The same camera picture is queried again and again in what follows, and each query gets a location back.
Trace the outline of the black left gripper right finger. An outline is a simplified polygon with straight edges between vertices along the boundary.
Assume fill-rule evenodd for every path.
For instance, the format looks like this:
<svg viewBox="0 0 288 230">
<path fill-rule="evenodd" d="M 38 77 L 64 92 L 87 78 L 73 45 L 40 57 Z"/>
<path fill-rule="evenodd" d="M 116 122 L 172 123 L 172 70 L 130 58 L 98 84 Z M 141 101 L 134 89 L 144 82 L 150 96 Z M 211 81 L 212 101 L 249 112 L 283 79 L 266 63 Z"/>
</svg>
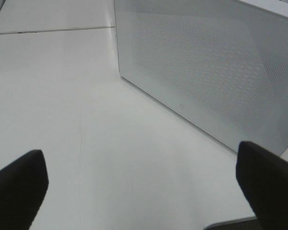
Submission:
<svg viewBox="0 0 288 230">
<path fill-rule="evenodd" d="M 288 162 L 263 147 L 239 144 L 236 179 L 264 230 L 288 230 Z"/>
</svg>

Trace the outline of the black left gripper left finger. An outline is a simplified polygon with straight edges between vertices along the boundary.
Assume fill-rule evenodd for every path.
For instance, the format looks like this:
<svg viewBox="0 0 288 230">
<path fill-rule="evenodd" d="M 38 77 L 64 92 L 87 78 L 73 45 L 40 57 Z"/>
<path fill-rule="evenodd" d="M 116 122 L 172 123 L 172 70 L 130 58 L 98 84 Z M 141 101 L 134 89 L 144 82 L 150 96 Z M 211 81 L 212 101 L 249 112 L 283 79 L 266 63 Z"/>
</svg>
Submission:
<svg viewBox="0 0 288 230">
<path fill-rule="evenodd" d="M 0 230 L 30 229 L 49 185 L 44 154 L 31 150 L 0 170 Z"/>
</svg>

